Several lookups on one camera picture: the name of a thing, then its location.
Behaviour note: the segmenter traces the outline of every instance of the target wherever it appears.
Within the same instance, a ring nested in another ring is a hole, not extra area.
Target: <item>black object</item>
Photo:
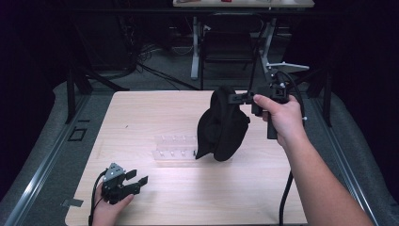
[[[201,29],[200,89],[203,89],[205,63],[252,64],[251,89],[265,28],[262,17],[254,13],[214,13],[207,16]],[[257,38],[253,39],[251,33],[258,33]]]
[[[269,97],[273,101],[285,104],[288,102],[288,92],[286,88],[286,84],[284,82],[285,74],[276,69],[269,71],[266,74],[266,81],[268,82],[268,86],[258,87],[256,92],[249,91],[243,94],[235,94],[229,97],[229,104],[236,105],[252,105],[251,113],[256,116],[262,116],[263,110],[260,106],[256,105],[253,102],[253,96],[255,94],[261,94],[263,96]],[[277,139],[277,131],[273,126],[273,122],[271,120],[271,115],[268,113],[268,121],[267,121],[267,138],[268,139]]]
[[[279,226],[284,225],[284,207],[285,207],[285,202],[287,201],[288,193],[290,192],[290,188],[291,188],[291,184],[293,183],[293,180],[294,180],[294,175],[293,175],[293,172],[290,171],[290,174],[288,174],[287,184],[285,185],[285,188],[284,188],[284,193],[282,193],[281,202],[279,203]]]
[[[137,183],[123,185],[124,180],[130,180],[136,177],[136,174],[136,169],[125,173],[122,167],[112,163],[103,180],[102,197],[110,204],[115,204],[130,194],[139,194],[140,188],[147,184],[148,176],[141,178]]]
[[[240,147],[246,135],[249,117],[239,105],[229,105],[231,87],[221,87],[211,97],[211,107],[199,119],[196,159],[213,153],[217,161],[226,161]]]

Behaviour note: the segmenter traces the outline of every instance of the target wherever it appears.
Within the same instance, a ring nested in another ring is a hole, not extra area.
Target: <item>table surface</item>
[[[251,123],[234,156],[217,162],[211,154],[199,160],[155,160],[160,136],[192,137],[209,108],[211,91],[117,92],[110,103],[71,206],[68,225],[88,224],[90,198],[98,175],[116,163],[137,170],[135,183],[149,176],[119,225],[276,224],[279,203],[290,171],[284,150],[266,139],[266,123],[241,109]],[[293,183],[284,223],[306,223]]]
[[[222,2],[221,0],[200,0],[195,2],[179,3],[173,0],[174,7],[211,7],[211,8],[312,8],[312,0],[231,0],[231,2]]]

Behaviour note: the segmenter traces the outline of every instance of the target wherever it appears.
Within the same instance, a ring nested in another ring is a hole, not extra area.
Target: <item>black cable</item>
[[[96,205],[94,205],[94,200],[95,200],[95,196],[96,196],[96,189],[97,189],[97,184],[99,183],[100,179],[106,174],[106,171],[103,171],[102,173],[100,173],[99,177],[97,177],[96,182],[94,183],[94,187],[93,187],[93,193],[91,194],[91,208],[90,208],[90,216],[88,216],[88,225],[91,226],[93,224],[93,217],[94,217],[94,209],[96,208],[97,204],[99,202],[97,202]]]
[[[290,74],[283,72],[283,71],[279,71],[279,73],[282,73],[285,77],[287,77],[288,80],[290,80],[290,83],[292,84],[292,86],[294,87],[296,95],[297,95],[297,100],[300,105],[301,115],[302,115],[302,118],[304,118],[305,117],[305,106],[303,105],[303,100],[302,100],[302,96],[299,91],[299,87],[297,86],[295,80],[293,79],[293,77]],[[290,192],[290,188],[291,188],[291,184],[292,184],[293,180],[294,180],[294,175],[290,171],[290,174],[288,175],[287,185],[285,186],[284,193],[282,194],[281,202],[279,204],[279,226],[282,226],[284,224],[285,201],[287,200],[288,193]]]
[[[145,70],[145,71],[147,71],[147,72],[149,72],[149,73],[152,73],[152,74],[154,74],[154,75],[156,75],[156,76],[159,76],[159,77],[161,77],[161,78],[164,78],[164,79],[167,80],[168,82],[171,81],[171,82],[174,82],[174,83],[183,85],[183,86],[185,86],[185,87],[187,87],[187,88],[190,88],[190,89],[193,89],[193,90],[200,90],[200,89],[198,89],[198,88],[196,88],[196,87],[194,87],[194,86],[191,86],[190,84],[187,84],[187,83],[185,83],[185,82],[183,82],[183,81],[181,81],[181,80],[179,80],[179,79],[177,79],[177,78],[175,78],[175,77],[173,77],[173,76],[171,76],[171,75],[169,75],[169,74],[161,73],[161,72],[159,72],[159,71],[157,71],[157,70],[155,70],[155,69],[152,69],[152,68],[150,68],[150,67],[148,67],[148,66],[146,66],[146,65],[144,65],[144,64],[142,64],[142,63],[137,62],[137,65],[140,66],[143,70]]]
[[[322,72],[323,70],[325,70],[325,69],[320,68],[320,69],[317,69],[317,70],[315,70],[315,71],[313,71],[311,73],[306,74],[305,76],[299,77],[299,78],[297,78],[295,80],[294,84],[296,84],[296,85],[301,84],[301,83],[309,80],[310,78],[313,78],[315,75],[317,75],[318,73]],[[294,84],[292,84],[292,85],[289,84],[287,86],[287,89],[291,89],[294,86]]]
[[[99,205],[99,203],[103,200],[104,198],[103,197],[101,197],[100,199],[99,199],[99,201],[96,203],[96,205],[94,206],[94,209],[96,209],[96,207],[97,207],[97,205]]]
[[[287,185],[285,186],[284,193],[282,194],[281,202],[279,204],[279,226],[284,225],[284,206],[285,201],[287,200],[288,193],[290,192],[291,184],[293,183],[294,176],[290,171],[288,175]]]
[[[110,69],[114,69],[115,66],[108,64],[107,62],[105,62],[105,60],[103,59],[102,56],[99,55],[99,53],[94,49],[94,47],[91,45],[91,43],[88,41],[88,39],[86,38],[86,36],[82,33],[82,31],[79,29],[78,26],[75,27],[76,31],[79,33],[79,37],[81,38],[83,44],[85,45],[85,47],[88,48],[88,50],[95,56],[97,57],[98,60],[101,61],[101,63],[103,63],[105,65],[105,67],[110,68]],[[110,76],[103,76],[104,78],[106,78],[107,80],[112,80],[112,79],[116,79],[116,78],[122,78],[124,76],[129,75],[130,73],[132,73],[134,71],[134,66],[129,65],[128,68],[126,69],[118,69],[119,71],[121,71],[120,73],[117,74],[113,74]]]

